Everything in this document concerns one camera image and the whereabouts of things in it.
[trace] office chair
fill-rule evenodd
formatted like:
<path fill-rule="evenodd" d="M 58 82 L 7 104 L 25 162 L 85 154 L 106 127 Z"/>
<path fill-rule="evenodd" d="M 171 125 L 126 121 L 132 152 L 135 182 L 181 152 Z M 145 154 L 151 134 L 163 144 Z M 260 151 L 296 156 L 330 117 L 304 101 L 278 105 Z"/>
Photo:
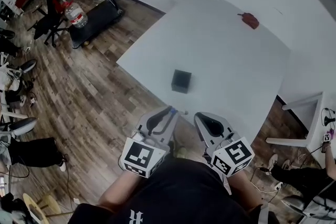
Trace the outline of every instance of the office chair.
<path fill-rule="evenodd" d="M 311 201 L 306 201 L 300 196 L 292 195 L 282 199 L 282 202 L 303 216 L 321 220 L 336 220 L 336 202 L 325 198 L 326 192 L 333 184 L 335 184 L 335 181 L 330 183 Z"/>
<path fill-rule="evenodd" d="M 44 44 L 48 45 L 48 40 L 51 38 L 51 44 L 52 44 L 53 47 L 56 47 L 56 45 L 55 45 L 55 35 L 59 36 L 58 32 L 63 31 L 63 30 L 68 30 L 68 28 L 59 28 L 61 23 L 63 23 L 66 19 L 63 17 L 63 14 L 62 14 L 60 8 L 58 8 L 58 10 L 56 10 L 55 5 L 57 5 L 57 4 L 54 3 L 54 0 L 47 0 L 48 14 L 46 14 L 40 8 L 40 6 L 38 6 L 33 11 L 33 13 L 35 11 L 39 11 L 42 15 L 44 15 L 44 17 L 41 20 L 36 21 L 34 23 L 34 25 L 32 25 L 28 29 L 28 31 L 31 30 L 32 28 L 35 29 L 34 40 L 38 39 L 42 35 L 48 34 L 48 32 L 50 31 L 47 39 L 44 41 Z"/>

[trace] water bottle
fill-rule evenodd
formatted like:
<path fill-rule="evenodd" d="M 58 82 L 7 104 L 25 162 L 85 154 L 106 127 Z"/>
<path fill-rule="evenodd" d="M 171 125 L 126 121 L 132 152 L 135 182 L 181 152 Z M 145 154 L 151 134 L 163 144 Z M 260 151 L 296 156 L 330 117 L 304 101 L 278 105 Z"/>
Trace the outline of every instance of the water bottle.
<path fill-rule="evenodd" d="M 64 14 L 73 26 L 82 28 L 88 23 L 88 16 L 77 3 L 64 2 L 64 7 Z"/>

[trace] black cube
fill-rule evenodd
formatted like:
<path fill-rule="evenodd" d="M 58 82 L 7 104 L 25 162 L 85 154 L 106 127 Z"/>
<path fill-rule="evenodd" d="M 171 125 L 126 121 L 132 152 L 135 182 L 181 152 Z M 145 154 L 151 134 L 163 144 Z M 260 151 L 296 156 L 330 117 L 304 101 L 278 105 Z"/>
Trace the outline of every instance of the black cube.
<path fill-rule="evenodd" d="M 188 93 L 191 73 L 175 69 L 172 90 L 175 92 Z"/>

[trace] black shirt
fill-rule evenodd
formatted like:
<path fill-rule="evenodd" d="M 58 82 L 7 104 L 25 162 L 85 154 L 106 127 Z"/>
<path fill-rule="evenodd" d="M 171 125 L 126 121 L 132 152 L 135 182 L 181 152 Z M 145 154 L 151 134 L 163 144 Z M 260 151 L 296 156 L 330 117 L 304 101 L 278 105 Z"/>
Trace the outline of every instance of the black shirt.
<path fill-rule="evenodd" d="M 257 223 L 233 201 L 219 175 L 187 159 L 165 161 L 118 213 L 82 204 L 69 224 Z"/>

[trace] wooden floor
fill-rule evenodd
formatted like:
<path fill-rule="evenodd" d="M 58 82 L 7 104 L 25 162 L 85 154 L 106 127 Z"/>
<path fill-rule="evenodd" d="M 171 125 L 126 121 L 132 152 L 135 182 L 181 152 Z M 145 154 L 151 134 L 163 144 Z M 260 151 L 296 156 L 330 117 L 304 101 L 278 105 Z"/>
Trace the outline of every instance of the wooden floor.
<path fill-rule="evenodd" d="M 27 9 L 40 1 L 34 0 Z M 97 4 L 94 0 L 75 1 L 85 11 Z M 140 116 L 162 105 L 116 65 L 117 59 L 162 15 L 131 0 L 118 0 L 118 3 L 126 11 L 122 20 L 102 32 L 89 46 L 77 50 L 71 48 L 67 33 L 62 35 L 57 48 L 45 46 L 42 39 L 32 43 L 34 31 L 26 29 L 41 18 L 39 13 L 26 13 L 9 26 L 16 31 L 13 42 L 17 46 L 32 46 L 31 52 L 13 62 L 38 60 L 38 68 L 31 73 L 31 77 L 36 78 L 33 92 L 38 102 L 32 108 L 26 105 L 21 109 L 29 116 L 37 117 L 38 123 L 21 139 L 55 137 L 60 150 L 69 156 L 71 198 L 91 204 L 97 202 L 121 173 L 118 158 Z M 255 167 L 267 166 L 274 152 L 279 154 L 280 161 L 290 158 L 298 162 L 297 148 L 266 144 L 266 137 L 303 138 L 304 134 L 305 130 L 275 101 L 252 144 L 256 157 L 246 170 L 249 176 Z M 203 161 L 204 146 L 193 126 L 179 120 L 176 136 L 188 149 L 190 159 Z M 17 164 L 13 166 L 12 174 L 25 175 L 26 169 Z M 264 191 L 272 191 L 277 182 L 257 171 L 253 183 Z M 61 204 L 63 212 L 70 211 L 67 173 L 62 173 L 57 166 L 31 168 L 28 178 L 12 179 L 11 190 L 16 197 L 28 193 L 37 200 L 55 186 L 52 195 Z M 296 192 L 291 187 L 283 188 L 272 201 L 271 210 L 281 223 L 299 219 L 299 215 L 286 209 L 281 202 L 281 198 L 293 193 Z M 269 201 L 274 194 L 263 193 L 262 196 Z M 67 219 L 52 218 L 51 223 L 66 223 Z"/>

